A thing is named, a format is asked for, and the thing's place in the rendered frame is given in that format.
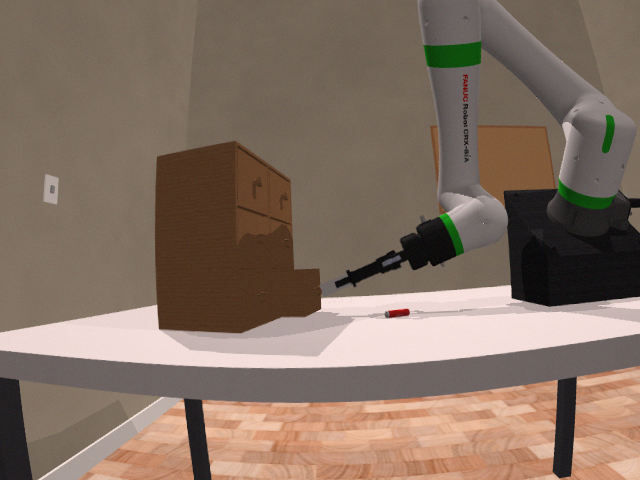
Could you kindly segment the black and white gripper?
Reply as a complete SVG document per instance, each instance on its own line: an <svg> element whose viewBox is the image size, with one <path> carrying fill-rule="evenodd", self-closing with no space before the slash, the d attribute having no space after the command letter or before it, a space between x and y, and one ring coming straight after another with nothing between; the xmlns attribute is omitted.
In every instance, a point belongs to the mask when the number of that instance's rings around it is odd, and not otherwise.
<svg viewBox="0 0 640 480"><path fill-rule="evenodd" d="M327 296L341 289L349 287L352 284L355 284L353 286L356 287L356 283L361 280L364 280L380 272L383 274L388 271L400 268L400 264L406 260L409 261L412 270L417 270L428 264L426 255L416 233L411 233L402 237L400 239L400 242L404 250L397 253L395 253L394 250L390 251L386 255L377 258L376 261L371 264L368 264L355 271L350 272L349 270L347 270L347 274L319 285L323 295Z"/></svg>

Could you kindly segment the brown wooden chest of drawers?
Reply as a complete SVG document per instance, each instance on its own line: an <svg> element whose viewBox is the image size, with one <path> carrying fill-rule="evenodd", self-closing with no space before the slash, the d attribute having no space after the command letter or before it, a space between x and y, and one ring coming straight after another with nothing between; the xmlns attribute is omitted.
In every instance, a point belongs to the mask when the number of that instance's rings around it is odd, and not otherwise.
<svg viewBox="0 0 640 480"><path fill-rule="evenodd" d="M237 148L267 167L268 213L237 202ZM291 221L270 214L269 169L290 183ZM239 265L237 206L269 218L270 265ZM294 270L294 255L293 265L272 265L270 219L292 230L291 180L237 141L157 156L159 329L243 333L281 318L274 317L272 270ZM239 271L271 272L273 318L244 329Z"/></svg>

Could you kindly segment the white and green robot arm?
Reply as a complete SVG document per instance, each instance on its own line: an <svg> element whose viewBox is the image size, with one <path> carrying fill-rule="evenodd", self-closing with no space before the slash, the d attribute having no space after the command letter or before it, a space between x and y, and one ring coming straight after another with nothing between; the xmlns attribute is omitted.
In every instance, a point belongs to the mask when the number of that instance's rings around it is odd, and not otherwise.
<svg viewBox="0 0 640 480"><path fill-rule="evenodd" d="M502 203L480 185L481 48L525 84L564 131L549 219L580 236L600 236L610 226L627 230L640 198L618 189L637 132L634 121L497 0L418 0L418 12L438 125L437 196L448 212L428 221L420 216L417 237L427 261L444 267L449 259L498 242L508 226Z"/></svg>

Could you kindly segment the brown wooden drawer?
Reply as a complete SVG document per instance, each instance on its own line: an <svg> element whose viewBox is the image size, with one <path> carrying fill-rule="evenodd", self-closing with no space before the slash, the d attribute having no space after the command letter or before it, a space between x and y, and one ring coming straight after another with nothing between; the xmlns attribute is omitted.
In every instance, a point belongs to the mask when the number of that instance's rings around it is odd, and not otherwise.
<svg viewBox="0 0 640 480"><path fill-rule="evenodd" d="M270 265L269 218L237 208L239 265Z"/></svg>
<svg viewBox="0 0 640 480"><path fill-rule="evenodd" d="M307 317L321 309L320 269L272 270L274 317Z"/></svg>
<svg viewBox="0 0 640 480"><path fill-rule="evenodd" d="M270 219L272 265L293 265L291 225Z"/></svg>
<svg viewBox="0 0 640 480"><path fill-rule="evenodd" d="M239 148L237 148L237 202L268 213L267 167Z"/></svg>
<svg viewBox="0 0 640 480"><path fill-rule="evenodd" d="M269 205L270 214L291 221L290 183L270 169Z"/></svg>
<svg viewBox="0 0 640 480"><path fill-rule="evenodd" d="M271 272L243 271L239 279L242 329L273 318Z"/></svg>

